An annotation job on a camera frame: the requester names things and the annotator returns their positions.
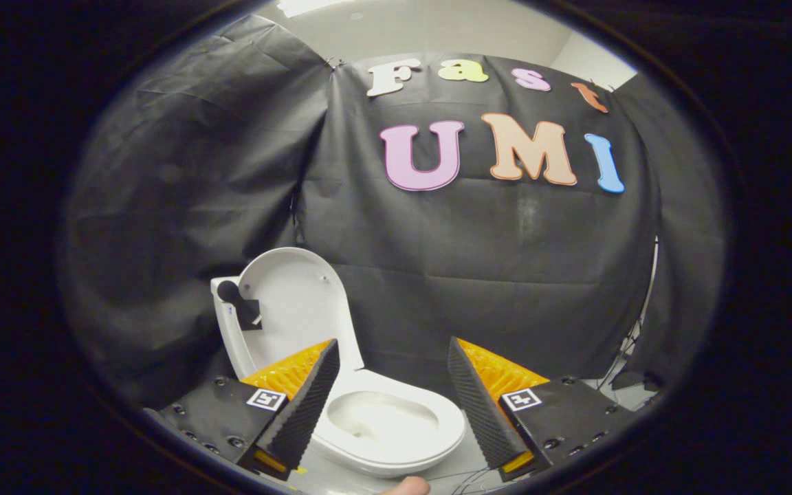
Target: yellow soft pad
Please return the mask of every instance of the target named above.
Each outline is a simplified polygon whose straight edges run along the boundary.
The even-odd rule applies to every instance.
[[[267,368],[258,370],[240,382],[286,394],[286,397],[291,401],[295,398],[295,394],[298,394],[298,389],[305,384],[305,379],[311,373],[311,369],[314,369],[314,364],[317,364],[320,359],[320,352],[330,342],[332,342],[331,339],[304,351],[296,352],[286,357],[285,360],[277,361]]]
[[[481,383],[497,407],[500,407],[500,395],[549,382],[547,378],[478,345],[461,339],[456,341],[469,357],[475,373],[478,373],[478,378],[481,378]]]

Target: toilet lid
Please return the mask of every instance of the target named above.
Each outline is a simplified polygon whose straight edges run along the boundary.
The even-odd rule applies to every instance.
[[[344,285],[317,254],[299,247],[267,251],[243,270],[238,288],[261,310],[261,330],[243,332],[256,370],[331,338],[338,339],[342,370],[364,367]]]

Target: pink letter u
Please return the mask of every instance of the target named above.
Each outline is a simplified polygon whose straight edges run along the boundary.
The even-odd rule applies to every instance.
[[[457,135],[463,130],[458,121],[433,122],[430,131],[439,137],[439,166],[428,172],[415,168],[412,161],[412,138],[418,128],[413,125],[391,126],[381,131],[384,141],[384,163],[387,178],[397,188],[408,191],[430,191],[450,184],[460,169],[460,148]]]

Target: blue letter i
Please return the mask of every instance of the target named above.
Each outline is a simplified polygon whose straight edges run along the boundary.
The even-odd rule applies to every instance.
[[[601,171],[601,178],[597,180],[597,185],[610,193],[622,193],[625,185],[619,180],[616,173],[616,163],[613,163],[613,154],[610,153],[610,142],[600,135],[586,134],[585,140],[591,144],[597,158],[597,168]]]

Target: toilet seat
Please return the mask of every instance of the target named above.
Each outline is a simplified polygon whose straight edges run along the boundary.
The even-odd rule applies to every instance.
[[[258,300],[261,329],[240,330],[233,306],[217,295],[224,280],[238,285],[246,300]],[[392,477],[438,463],[462,441],[465,417],[454,402],[363,369],[346,291],[317,254],[280,247],[257,257],[238,278],[215,278],[210,285],[239,377],[338,339],[340,372],[311,436],[314,450],[354,470]]]

